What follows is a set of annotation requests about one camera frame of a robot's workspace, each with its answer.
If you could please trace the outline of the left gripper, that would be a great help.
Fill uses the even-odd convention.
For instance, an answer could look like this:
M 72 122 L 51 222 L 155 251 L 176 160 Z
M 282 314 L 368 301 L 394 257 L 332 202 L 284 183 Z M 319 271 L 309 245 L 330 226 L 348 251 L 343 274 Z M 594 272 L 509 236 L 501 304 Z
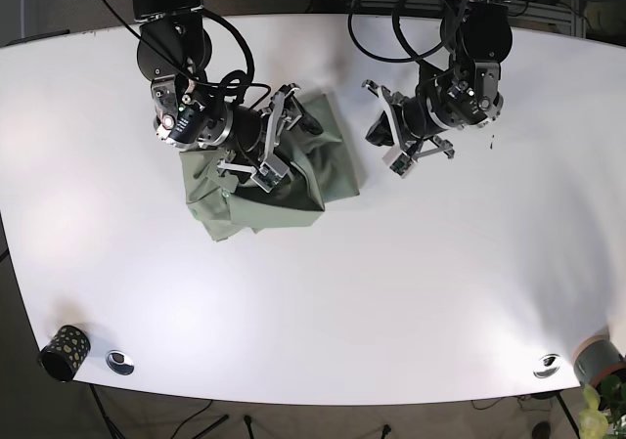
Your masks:
M 371 79 L 365 80 L 362 87 L 378 99 L 381 107 L 379 118 L 366 134 L 370 144 L 398 146 L 404 151 L 413 145 L 421 146 L 417 162 L 433 154 L 445 154 L 448 159 L 455 156 L 454 146 L 440 137 L 446 127 L 440 127 L 429 116 L 424 97 L 409 98 L 400 92 L 391 93 Z

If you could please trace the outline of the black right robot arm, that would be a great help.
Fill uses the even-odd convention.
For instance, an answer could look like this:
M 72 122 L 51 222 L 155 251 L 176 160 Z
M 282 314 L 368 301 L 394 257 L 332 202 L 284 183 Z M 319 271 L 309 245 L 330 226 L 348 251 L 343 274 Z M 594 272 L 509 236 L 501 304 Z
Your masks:
M 137 64 L 151 83 L 155 130 L 165 143 L 183 151 L 214 152 L 219 174 L 249 176 L 270 191 L 288 173 L 287 160 L 276 149 L 283 135 L 299 127 L 319 136 L 321 124 L 295 97 L 297 86 L 269 91 L 270 104 L 245 107 L 255 87 L 252 52 L 239 31 L 205 9 L 202 0 L 132 0 L 140 25 Z M 211 82 L 206 67 L 212 43 L 203 28 L 210 19 L 231 33 L 241 48 L 245 69 Z

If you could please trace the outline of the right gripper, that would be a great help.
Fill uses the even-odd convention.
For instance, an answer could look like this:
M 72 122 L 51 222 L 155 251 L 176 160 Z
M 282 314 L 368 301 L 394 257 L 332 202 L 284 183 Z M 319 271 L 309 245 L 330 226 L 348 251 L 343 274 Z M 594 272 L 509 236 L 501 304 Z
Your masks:
M 296 124 L 310 135 L 321 135 L 323 127 L 295 97 L 300 87 L 295 83 L 281 86 L 261 110 L 225 105 L 225 138 L 214 146 L 223 151 L 216 170 L 220 176 L 249 176 L 271 155 L 277 157 L 283 132 Z

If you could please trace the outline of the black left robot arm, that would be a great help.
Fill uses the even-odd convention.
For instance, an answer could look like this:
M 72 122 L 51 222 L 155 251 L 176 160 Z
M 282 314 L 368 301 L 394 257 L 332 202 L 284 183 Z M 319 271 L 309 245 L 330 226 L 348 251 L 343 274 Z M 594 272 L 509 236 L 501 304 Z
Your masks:
M 504 105 L 499 82 L 502 63 L 513 47 L 507 6 L 511 0 L 440 1 L 440 41 L 422 53 L 411 46 L 401 28 L 409 0 L 398 0 L 391 12 L 393 33 L 406 53 L 401 63 L 419 67 L 414 95 L 392 92 L 373 80 L 362 84 L 382 108 L 366 139 L 389 148 L 385 162 L 399 176 L 422 157 L 453 158 L 454 147 L 443 133 L 494 122 Z

